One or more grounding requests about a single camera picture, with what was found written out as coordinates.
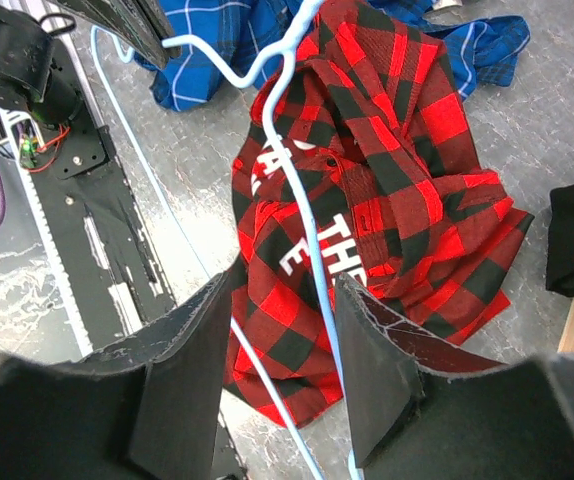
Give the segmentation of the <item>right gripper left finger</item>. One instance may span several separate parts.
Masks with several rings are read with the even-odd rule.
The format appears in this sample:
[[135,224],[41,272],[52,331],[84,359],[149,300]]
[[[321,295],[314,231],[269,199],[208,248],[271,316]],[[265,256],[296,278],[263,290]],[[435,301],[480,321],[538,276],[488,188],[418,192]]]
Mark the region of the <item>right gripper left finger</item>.
[[231,315],[215,275],[77,362],[0,352],[0,479],[207,479]]

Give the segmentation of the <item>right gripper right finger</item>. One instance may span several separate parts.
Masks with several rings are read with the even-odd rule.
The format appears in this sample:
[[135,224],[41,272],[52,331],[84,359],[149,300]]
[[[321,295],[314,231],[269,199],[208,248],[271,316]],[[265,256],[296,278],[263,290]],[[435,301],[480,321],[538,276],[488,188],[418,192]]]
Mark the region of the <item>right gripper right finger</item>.
[[504,364],[335,285],[355,463],[368,479],[574,479],[574,353]]

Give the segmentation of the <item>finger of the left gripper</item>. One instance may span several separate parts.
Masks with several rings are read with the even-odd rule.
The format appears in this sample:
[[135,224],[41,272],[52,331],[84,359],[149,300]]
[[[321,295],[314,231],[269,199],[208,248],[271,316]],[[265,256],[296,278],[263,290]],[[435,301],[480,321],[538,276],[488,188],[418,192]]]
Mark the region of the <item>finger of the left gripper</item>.
[[175,33],[159,1],[59,0],[59,6],[115,34],[157,68],[182,54],[181,47],[162,46]]

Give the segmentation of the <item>red black plaid shirt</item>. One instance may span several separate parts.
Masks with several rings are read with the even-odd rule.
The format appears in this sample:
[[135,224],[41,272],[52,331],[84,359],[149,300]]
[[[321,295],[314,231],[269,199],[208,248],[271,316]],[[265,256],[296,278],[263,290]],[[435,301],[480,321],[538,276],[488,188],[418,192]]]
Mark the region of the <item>red black plaid shirt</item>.
[[[232,313],[305,426],[342,390],[292,189],[256,97],[233,164]],[[481,167],[444,43],[362,1],[328,1],[301,43],[275,126],[307,193],[325,277],[345,273],[461,344],[509,304],[531,223]]]

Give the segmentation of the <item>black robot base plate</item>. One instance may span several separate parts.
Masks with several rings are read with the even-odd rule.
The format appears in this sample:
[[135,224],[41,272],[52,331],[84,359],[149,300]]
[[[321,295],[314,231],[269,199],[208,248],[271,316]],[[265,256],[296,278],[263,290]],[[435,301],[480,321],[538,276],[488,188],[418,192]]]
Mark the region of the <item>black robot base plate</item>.
[[[175,301],[109,130],[95,124],[86,106],[80,107],[72,132],[50,162],[33,180],[93,353],[187,300]],[[207,479],[245,475],[218,411]]]

